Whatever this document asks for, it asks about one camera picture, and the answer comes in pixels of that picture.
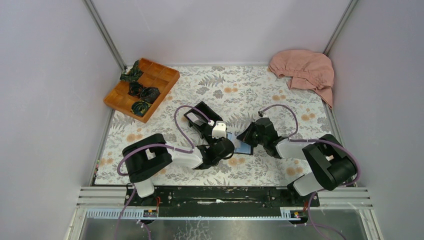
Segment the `white VIP credit card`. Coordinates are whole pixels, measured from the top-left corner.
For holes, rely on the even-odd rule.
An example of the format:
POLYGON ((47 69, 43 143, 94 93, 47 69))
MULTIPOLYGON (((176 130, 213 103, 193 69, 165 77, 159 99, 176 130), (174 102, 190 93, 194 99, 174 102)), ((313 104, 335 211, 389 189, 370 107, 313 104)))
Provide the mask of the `white VIP credit card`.
POLYGON ((238 140, 237 138, 232 138, 231 141, 234 144, 234 147, 236 149, 240 148, 242 143, 243 143, 242 141, 238 140))

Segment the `black leather card holder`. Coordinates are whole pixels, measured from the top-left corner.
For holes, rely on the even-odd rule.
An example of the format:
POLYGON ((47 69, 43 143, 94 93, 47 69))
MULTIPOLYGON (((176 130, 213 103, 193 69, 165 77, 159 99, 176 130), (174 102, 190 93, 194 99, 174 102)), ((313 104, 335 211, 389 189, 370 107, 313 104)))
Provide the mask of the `black leather card holder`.
MULTIPOLYGON (((227 138, 232 142, 232 138, 236 138, 237 136, 231 132, 227 133, 227 138)), ((248 145, 247 143, 242 142, 240 148, 234 148, 235 154, 242 154, 242 155, 253 155, 254 150, 253 148, 248 145)))

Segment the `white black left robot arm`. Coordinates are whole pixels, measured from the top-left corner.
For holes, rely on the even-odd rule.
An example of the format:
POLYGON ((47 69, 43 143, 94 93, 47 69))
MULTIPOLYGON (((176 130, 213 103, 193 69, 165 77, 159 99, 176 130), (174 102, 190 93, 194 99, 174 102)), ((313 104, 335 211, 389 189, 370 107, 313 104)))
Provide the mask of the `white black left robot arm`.
POLYGON ((193 149, 167 143, 161 133, 153 134, 122 150, 123 160, 117 173, 128 176, 136 190, 136 199, 144 206, 155 200, 153 177, 165 167, 175 164, 194 170, 206 170, 221 160, 231 158, 235 146, 231 140, 221 137, 209 145, 198 145, 193 149))

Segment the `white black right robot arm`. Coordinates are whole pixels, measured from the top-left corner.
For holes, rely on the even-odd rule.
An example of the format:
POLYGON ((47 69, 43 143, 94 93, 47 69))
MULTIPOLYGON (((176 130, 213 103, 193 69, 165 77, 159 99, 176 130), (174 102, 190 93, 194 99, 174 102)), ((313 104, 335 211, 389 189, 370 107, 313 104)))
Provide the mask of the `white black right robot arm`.
POLYGON ((359 176, 355 159, 331 134, 318 139, 291 139, 280 136, 268 117, 251 122, 236 137, 251 146, 262 146, 266 153, 277 159, 299 159, 309 164, 311 172, 287 185, 287 201, 301 205, 307 196, 319 190, 332 191, 351 177, 359 176))

